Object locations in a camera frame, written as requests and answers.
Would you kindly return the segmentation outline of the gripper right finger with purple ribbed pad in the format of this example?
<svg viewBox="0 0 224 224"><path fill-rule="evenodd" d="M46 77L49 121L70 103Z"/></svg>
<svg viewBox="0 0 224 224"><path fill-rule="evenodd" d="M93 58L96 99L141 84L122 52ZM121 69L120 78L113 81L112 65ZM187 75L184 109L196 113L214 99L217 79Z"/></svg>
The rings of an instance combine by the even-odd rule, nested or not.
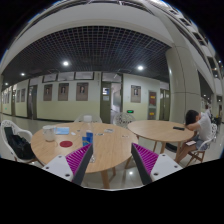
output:
<svg viewBox="0 0 224 224"><path fill-rule="evenodd" d="M136 143L132 144L131 153L143 185L150 184L182 169L167 154L158 155Z"/></svg>

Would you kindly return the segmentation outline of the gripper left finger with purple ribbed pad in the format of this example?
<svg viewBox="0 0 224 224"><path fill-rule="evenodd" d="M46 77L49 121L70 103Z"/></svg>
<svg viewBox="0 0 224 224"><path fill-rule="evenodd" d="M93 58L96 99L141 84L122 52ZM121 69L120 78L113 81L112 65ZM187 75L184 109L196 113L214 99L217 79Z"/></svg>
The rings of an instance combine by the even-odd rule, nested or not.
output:
<svg viewBox="0 0 224 224"><path fill-rule="evenodd" d="M43 167L43 170L58 177L80 185L90 158L93 155L93 145L88 144L68 154L58 155Z"/></svg>

